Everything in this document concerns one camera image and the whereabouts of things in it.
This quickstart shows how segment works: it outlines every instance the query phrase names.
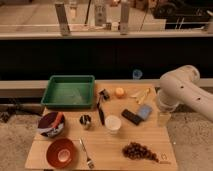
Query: grapes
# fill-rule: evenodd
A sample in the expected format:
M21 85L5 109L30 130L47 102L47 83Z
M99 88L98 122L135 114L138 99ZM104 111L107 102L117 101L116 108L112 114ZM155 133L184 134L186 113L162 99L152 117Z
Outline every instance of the grapes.
M123 155L129 157L132 160L135 159L149 159L159 162L157 155L152 153L147 146L142 146L139 143L131 142L122 149Z

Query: green tray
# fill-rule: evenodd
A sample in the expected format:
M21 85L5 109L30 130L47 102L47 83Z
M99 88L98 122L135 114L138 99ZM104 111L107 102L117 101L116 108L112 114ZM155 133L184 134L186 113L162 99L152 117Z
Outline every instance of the green tray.
M47 108L91 108L94 97L92 75L55 75L49 80L41 100Z

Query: wall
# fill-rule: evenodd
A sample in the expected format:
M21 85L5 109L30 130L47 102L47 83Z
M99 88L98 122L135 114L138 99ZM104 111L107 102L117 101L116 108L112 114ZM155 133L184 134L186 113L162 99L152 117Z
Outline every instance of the wall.
M97 79L159 78L181 65L213 77L211 37L142 39L61 39L0 41L2 80L40 80L53 74L93 74Z

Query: orange bowl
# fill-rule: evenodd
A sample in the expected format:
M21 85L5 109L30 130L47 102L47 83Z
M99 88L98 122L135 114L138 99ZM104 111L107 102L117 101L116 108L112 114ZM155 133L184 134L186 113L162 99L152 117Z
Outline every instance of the orange bowl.
M69 165L75 156L75 146L67 138L54 141L48 148L46 158L54 168L61 169Z

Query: cup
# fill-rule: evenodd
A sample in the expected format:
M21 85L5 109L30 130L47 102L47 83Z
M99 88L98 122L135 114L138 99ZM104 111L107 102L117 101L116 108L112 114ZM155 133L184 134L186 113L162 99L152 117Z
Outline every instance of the cup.
M121 128L121 120L115 115L109 115L105 119L105 126L110 134L117 134Z

